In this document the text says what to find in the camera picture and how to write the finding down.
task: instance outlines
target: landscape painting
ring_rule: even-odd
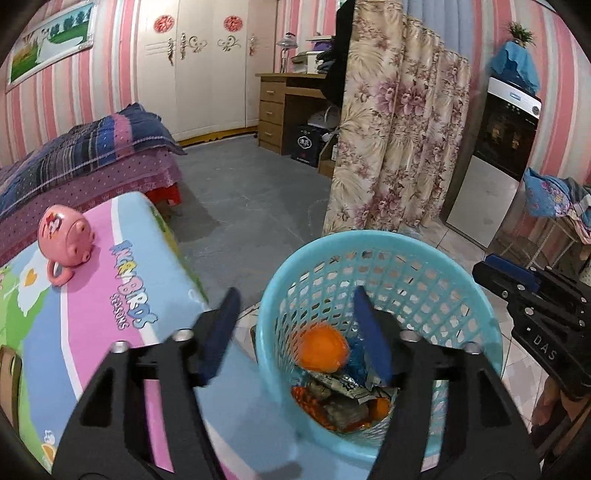
[[[98,0],[62,10],[26,31],[12,48],[7,90],[45,67],[91,48]]]

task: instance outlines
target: floral curtain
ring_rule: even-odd
[[[324,234],[428,225],[466,123],[470,64],[392,0],[357,0]]]

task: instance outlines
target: orange ball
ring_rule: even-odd
[[[349,359],[349,344],[333,326],[323,323],[306,330],[299,339],[297,364],[314,372],[331,374]]]

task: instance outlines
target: red paper cut decoration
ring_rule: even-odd
[[[227,19],[223,21],[223,27],[232,33],[241,30],[242,26],[242,18],[237,17],[236,15],[230,15],[229,17],[227,17]]]
[[[156,33],[166,33],[174,27],[174,18],[170,15],[160,15],[154,22],[154,31]]]

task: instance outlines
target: potted plant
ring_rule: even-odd
[[[507,30],[513,37],[513,42],[520,47],[527,48],[527,45],[535,45],[535,35],[517,22],[507,23]]]

